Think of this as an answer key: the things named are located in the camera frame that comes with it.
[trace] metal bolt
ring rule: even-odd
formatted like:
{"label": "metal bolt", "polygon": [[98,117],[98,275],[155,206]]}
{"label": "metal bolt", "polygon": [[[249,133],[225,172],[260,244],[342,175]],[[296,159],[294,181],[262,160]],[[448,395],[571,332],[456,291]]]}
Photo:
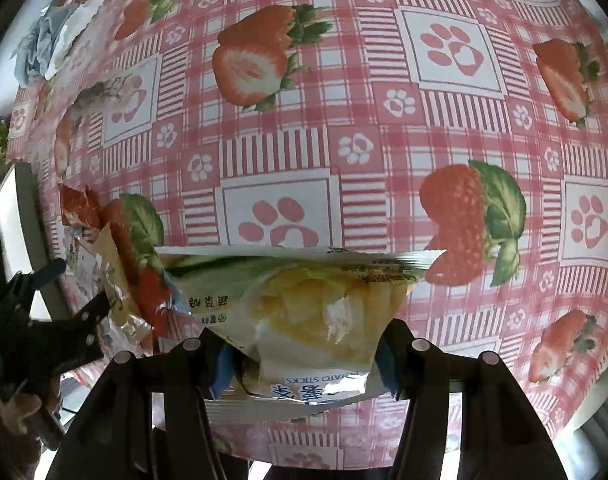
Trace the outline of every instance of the metal bolt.
{"label": "metal bolt", "polygon": [[128,350],[120,350],[115,354],[113,361],[115,361],[119,365],[123,365],[126,361],[130,359],[130,352]]}
{"label": "metal bolt", "polygon": [[184,341],[182,346],[184,347],[184,350],[186,350],[187,352],[193,352],[193,351],[197,350],[201,344],[202,343],[200,342],[199,339],[197,339],[196,337],[191,337],[191,338],[187,339],[186,341]]}
{"label": "metal bolt", "polygon": [[411,346],[418,352],[426,352],[431,344],[426,339],[413,339]]}
{"label": "metal bolt", "polygon": [[484,361],[487,365],[496,365],[500,362],[500,356],[495,352],[484,352],[482,354],[482,361]]}

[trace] crumpled paper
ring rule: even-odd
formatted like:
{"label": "crumpled paper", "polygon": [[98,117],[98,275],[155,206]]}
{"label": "crumpled paper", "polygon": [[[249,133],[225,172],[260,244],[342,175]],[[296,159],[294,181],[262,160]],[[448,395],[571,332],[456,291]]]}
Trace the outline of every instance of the crumpled paper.
{"label": "crumpled paper", "polygon": [[17,56],[14,75],[22,88],[27,88],[46,74],[60,31],[78,7],[78,4],[49,7],[33,23],[30,32],[22,38],[13,53],[13,56]]}
{"label": "crumpled paper", "polygon": [[93,16],[102,6],[105,0],[88,0],[81,4],[69,17],[62,26],[60,35],[55,47],[53,48],[50,63],[44,77],[50,80],[64,66],[66,54],[70,46],[75,41],[86,26],[91,22]]}

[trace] white paper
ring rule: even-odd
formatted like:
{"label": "white paper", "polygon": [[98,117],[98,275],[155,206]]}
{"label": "white paper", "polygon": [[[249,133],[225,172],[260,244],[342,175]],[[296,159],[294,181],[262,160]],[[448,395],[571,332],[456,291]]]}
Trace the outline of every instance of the white paper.
{"label": "white paper", "polygon": [[75,12],[71,14],[68,20],[66,20],[66,23],[62,26],[58,42],[53,49],[49,67],[44,75],[47,80],[52,79],[58,70],[62,68],[66,59],[66,54],[73,41],[86,28],[88,23],[90,23],[103,3],[104,0],[88,0],[80,5]]}

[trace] tablecloth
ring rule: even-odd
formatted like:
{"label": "tablecloth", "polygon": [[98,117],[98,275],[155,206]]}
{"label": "tablecloth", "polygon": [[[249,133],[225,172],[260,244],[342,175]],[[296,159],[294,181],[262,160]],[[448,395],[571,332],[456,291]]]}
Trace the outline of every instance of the tablecloth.
{"label": "tablecloth", "polygon": [[[270,6],[296,12],[231,27]],[[55,128],[115,73],[132,95],[83,121],[58,177]],[[19,91],[8,153],[34,165],[54,254],[62,181],[148,197],[169,245],[449,248],[399,317],[497,351],[551,435],[608,353],[608,51],[578,0],[107,0],[54,80]],[[580,324],[554,336],[560,319]],[[212,429],[236,456],[387,466],[407,407]],[[460,419],[453,399],[450,446]]]}

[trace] potato sticks bag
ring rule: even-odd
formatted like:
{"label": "potato sticks bag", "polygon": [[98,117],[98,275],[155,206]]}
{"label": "potato sticks bag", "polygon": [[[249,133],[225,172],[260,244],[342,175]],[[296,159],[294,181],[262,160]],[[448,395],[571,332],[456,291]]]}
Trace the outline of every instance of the potato sticks bag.
{"label": "potato sticks bag", "polygon": [[258,363],[242,382],[269,398],[362,394],[386,325],[443,251],[157,248],[185,310]]}

